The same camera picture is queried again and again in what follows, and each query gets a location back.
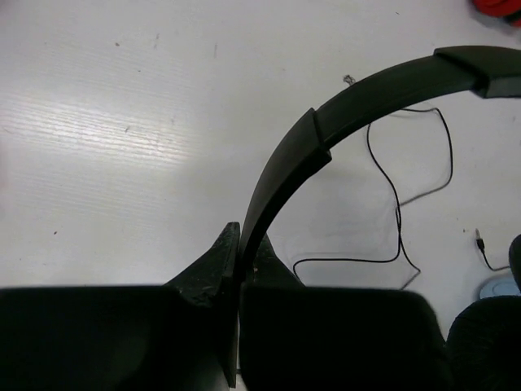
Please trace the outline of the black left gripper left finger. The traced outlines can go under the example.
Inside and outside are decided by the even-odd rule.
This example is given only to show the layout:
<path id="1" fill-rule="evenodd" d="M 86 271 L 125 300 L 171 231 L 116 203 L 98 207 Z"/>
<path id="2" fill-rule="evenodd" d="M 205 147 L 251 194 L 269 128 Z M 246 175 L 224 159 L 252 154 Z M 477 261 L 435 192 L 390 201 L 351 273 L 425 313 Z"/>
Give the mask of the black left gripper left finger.
<path id="1" fill-rule="evenodd" d="M 239 236 L 163 285 L 4 288 L 2 389 L 232 389 Z"/>

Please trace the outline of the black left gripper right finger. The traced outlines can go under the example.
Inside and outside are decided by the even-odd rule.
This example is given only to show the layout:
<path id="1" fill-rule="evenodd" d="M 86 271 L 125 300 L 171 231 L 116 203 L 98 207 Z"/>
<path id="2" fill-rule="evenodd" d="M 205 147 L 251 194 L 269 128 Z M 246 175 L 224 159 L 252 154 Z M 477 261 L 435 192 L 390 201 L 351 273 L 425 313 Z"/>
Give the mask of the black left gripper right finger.
<path id="1" fill-rule="evenodd" d="M 414 292 L 305 287 L 264 238 L 242 286 L 249 390 L 452 390 L 436 314 Z"/>

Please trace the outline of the black wired headphones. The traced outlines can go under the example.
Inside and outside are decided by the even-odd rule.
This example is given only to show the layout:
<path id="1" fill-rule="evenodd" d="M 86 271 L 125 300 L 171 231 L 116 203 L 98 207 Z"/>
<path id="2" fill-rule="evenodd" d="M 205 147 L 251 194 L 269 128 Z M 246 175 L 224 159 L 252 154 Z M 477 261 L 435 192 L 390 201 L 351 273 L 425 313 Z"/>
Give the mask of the black wired headphones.
<path id="1" fill-rule="evenodd" d="M 439 48 L 367 77 L 308 110 L 277 146 L 253 192 L 239 246 L 246 278 L 271 222 L 297 189 L 331 161 L 334 145 L 383 116 L 464 90 L 484 99 L 519 97 L 519 51 Z"/>

